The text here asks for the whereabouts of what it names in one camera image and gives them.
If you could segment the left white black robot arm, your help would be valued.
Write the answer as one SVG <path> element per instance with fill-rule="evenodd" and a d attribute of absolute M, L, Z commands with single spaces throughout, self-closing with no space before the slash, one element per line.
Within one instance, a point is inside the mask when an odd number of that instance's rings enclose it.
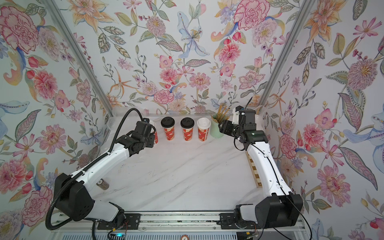
<path fill-rule="evenodd" d="M 115 135 L 111 147 L 85 167 L 70 175 L 61 174 L 55 180 L 54 198 L 48 216 L 54 209 L 60 210 L 69 221 L 84 219 L 101 220 L 120 226 L 125 220 L 125 211 L 111 202 L 96 201 L 91 190 L 109 171 L 144 148 L 155 145 L 156 127 L 149 119 L 136 123 L 127 134 Z"/>

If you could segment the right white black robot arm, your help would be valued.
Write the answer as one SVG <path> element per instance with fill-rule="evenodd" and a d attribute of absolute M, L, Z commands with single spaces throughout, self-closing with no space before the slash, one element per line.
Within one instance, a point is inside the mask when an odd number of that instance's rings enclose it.
<path fill-rule="evenodd" d="M 219 124 L 219 130 L 244 145 L 262 183 L 264 199 L 257 204 L 236 206 L 237 219 L 241 223 L 253 222 L 261 229 L 294 226 L 304 203 L 300 195 L 292 193 L 279 172 L 265 132 L 257 129 L 256 111 L 236 107 L 233 119 Z"/>

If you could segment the red cup white lid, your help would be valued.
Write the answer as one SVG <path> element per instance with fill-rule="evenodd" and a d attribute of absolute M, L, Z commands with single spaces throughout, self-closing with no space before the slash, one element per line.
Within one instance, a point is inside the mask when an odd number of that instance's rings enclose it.
<path fill-rule="evenodd" d="M 198 138 L 201 142 L 205 142 L 209 134 L 211 121 L 208 118 L 199 118 L 197 121 L 197 125 L 198 125 Z"/>
<path fill-rule="evenodd" d="M 155 144 L 158 144 L 158 132 L 157 132 L 157 126 L 156 126 L 156 123 L 152 120 L 150 120 L 150 124 L 155 128 L 155 130 L 152 130 L 152 133 L 154 133 L 154 137 L 155 137 Z"/>

